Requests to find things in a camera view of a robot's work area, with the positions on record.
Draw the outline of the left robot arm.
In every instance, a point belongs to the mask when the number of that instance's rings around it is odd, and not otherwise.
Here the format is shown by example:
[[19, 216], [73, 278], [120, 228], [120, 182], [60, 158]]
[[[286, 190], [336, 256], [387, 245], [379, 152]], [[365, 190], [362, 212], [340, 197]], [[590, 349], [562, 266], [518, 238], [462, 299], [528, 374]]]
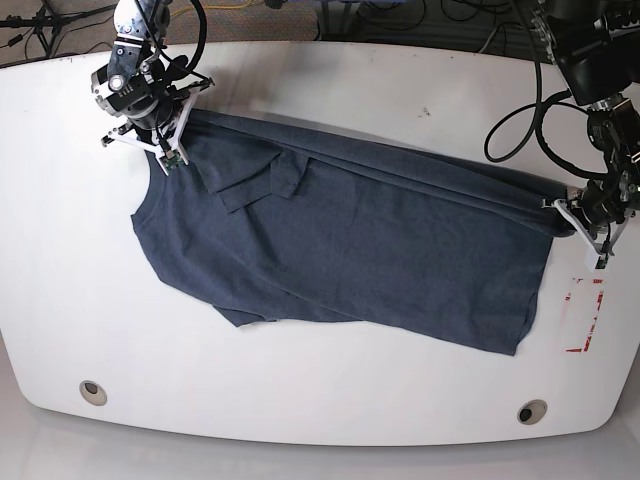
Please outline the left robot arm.
[[[589, 247], [589, 259], [602, 269], [639, 209], [639, 113], [626, 88], [639, 80], [639, 4], [636, 1], [541, 1], [529, 16], [517, 2], [512, 13], [528, 37], [538, 35], [566, 88], [545, 97], [538, 92], [525, 134], [556, 166], [586, 180], [552, 206]], [[554, 106], [587, 117], [591, 145], [605, 169], [588, 171], [555, 153], [544, 137], [544, 120]]]

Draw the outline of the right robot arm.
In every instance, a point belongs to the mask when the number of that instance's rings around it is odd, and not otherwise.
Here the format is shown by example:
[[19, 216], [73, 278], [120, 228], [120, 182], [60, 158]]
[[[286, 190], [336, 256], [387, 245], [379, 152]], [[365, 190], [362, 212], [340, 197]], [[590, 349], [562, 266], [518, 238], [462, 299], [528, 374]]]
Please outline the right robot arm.
[[207, 20], [201, 2], [191, 6], [199, 26], [195, 52], [172, 58], [165, 52], [170, 3], [118, 2], [109, 62], [91, 76], [97, 105], [124, 119], [101, 138], [101, 144], [121, 142], [140, 148], [155, 157], [165, 174], [189, 163], [181, 137], [198, 96], [214, 85], [196, 71], [206, 45]]

